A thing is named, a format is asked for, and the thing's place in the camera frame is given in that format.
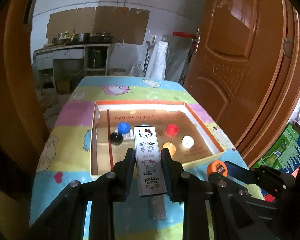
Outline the white Hello Kitty box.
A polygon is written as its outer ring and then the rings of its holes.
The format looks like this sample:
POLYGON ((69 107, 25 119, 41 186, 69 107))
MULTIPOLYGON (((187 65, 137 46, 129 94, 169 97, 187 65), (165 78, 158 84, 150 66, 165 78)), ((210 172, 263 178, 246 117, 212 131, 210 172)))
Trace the white Hello Kitty box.
POLYGON ((155 127, 135 126, 133 133, 139 196, 150 197, 165 194, 166 185, 155 127))

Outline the light orange bottle cap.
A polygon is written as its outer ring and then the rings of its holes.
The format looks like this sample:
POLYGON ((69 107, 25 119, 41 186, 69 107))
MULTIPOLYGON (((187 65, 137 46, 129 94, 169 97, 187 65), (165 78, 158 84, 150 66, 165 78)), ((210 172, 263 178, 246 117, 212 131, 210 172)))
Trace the light orange bottle cap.
POLYGON ((163 149, 168 149, 170 156, 173 156, 176 152, 176 146, 172 142, 166 142, 162 146, 163 149))

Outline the orange cap with label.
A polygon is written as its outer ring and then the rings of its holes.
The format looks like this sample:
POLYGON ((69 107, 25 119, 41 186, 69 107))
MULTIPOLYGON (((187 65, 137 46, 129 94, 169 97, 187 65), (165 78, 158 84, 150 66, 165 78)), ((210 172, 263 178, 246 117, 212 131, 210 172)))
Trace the orange cap with label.
POLYGON ((206 173, 208 176, 213 173, 218 173, 226 177, 228 175, 228 168, 224 162, 215 160, 207 166, 206 173))

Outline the white bottle cap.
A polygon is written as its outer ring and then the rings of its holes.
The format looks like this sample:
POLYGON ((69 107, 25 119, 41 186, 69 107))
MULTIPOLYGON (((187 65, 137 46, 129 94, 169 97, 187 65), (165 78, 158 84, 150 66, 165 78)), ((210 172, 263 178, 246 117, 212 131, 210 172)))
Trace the white bottle cap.
POLYGON ((190 149, 194 146, 194 139, 189 135, 185 135, 181 141, 181 144, 184 148, 190 149))

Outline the black round cap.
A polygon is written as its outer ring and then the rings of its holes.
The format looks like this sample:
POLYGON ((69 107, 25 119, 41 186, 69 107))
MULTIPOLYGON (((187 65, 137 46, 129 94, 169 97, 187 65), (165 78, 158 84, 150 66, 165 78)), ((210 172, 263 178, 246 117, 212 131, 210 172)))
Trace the black round cap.
POLYGON ((123 135, 118 132, 113 132, 109 135, 109 141, 113 145, 121 145, 123 143, 123 135))

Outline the red bottle cap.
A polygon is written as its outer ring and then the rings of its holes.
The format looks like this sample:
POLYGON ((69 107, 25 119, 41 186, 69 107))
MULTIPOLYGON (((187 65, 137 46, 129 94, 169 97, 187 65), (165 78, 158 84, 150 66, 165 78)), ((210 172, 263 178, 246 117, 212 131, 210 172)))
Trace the red bottle cap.
POLYGON ((175 137, 179 132, 179 127, 175 124, 169 124, 166 127, 165 134, 169 137, 175 137))

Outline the blue bottle cap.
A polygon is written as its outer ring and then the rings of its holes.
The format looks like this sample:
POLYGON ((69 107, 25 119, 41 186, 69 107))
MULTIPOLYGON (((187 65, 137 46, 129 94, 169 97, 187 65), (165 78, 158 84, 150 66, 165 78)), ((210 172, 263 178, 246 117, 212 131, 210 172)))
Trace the blue bottle cap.
POLYGON ((118 133, 120 134, 128 134, 130 129, 130 124, 127 122, 120 122, 117 126, 118 133))

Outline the red carton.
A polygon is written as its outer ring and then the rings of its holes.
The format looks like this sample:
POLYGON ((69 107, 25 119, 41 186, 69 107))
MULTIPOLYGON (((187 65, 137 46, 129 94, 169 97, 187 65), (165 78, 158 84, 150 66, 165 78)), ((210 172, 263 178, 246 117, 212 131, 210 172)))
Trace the red carton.
POLYGON ((275 197, 273 197, 271 194, 269 194, 264 189, 261 189, 261 193, 262 193, 262 196, 264 197, 265 201, 271 202, 271 203, 275 201, 275 197))

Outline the green blue carton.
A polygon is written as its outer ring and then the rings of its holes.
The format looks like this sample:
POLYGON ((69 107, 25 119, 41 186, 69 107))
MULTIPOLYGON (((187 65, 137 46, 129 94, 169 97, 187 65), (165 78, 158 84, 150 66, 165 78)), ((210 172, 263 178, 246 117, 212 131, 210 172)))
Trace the green blue carton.
POLYGON ((261 165, 296 176, 300 166, 300 133, 292 123, 287 124, 277 141, 252 168, 261 165))

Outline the shallow cardboard tray box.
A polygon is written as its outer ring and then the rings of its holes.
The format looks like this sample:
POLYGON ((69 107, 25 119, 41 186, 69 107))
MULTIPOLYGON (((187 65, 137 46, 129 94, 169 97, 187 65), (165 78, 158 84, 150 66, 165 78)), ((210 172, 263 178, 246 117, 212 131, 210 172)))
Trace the shallow cardboard tray box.
POLYGON ((90 174, 96 178, 122 161, 128 148, 141 143, 141 156, 151 159, 155 146, 172 148, 172 159, 185 168, 220 157, 224 149, 207 124, 185 102, 103 100, 94 107, 90 174))

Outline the white hanging bag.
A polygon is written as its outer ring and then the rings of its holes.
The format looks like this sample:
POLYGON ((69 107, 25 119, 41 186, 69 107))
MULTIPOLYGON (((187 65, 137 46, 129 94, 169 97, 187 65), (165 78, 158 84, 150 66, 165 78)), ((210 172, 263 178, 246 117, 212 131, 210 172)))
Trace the white hanging bag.
POLYGON ((168 42, 166 41, 159 41, 155 44, 147 66, 146 78, 155 80, 165 79, 167 49, 168 42))

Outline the grey kitchen counter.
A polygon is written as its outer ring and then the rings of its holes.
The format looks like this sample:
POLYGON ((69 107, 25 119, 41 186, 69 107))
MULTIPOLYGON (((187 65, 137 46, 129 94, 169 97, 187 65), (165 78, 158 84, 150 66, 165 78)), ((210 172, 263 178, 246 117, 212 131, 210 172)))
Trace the grey kitchen counter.
POLYGON ((50 71, 53 77, 60 77, 63 71, 81 71, 84 76, 105 76, 108 74, 108 59, 111 44, 76 44, 51 46, 33 52, 33 73, 39 76, 50 71))

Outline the brown wooden door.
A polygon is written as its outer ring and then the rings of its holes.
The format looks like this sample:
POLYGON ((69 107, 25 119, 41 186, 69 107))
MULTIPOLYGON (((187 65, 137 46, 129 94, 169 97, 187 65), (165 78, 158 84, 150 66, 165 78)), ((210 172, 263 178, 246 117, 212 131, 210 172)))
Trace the brown wooden door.
POLYGON ((300 98, 300 15, 290 0, 206 0, 184 86, 248 166, 300 98))

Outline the metal cooking pot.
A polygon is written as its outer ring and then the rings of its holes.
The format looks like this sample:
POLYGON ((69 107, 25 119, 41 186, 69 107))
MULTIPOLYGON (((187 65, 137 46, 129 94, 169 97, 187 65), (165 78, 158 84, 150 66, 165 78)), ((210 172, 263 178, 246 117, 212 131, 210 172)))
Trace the metal cooking pot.
POLYGON ((78 33, 75 35, 75 42, 77 43, 88 43, 90 39, 89 33, 78 33))

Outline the cardboard sheet on wall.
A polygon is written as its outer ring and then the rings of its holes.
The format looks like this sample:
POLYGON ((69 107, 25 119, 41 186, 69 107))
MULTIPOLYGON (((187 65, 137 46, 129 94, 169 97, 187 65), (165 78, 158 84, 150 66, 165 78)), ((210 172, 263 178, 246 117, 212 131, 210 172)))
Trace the cardboard sheet on wall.
POLYGON ((142 45, 150 12, 127 7, 86 7, 56 12, 50 15, 46 38, 68 32, 108 33, 116 41, 142 45))

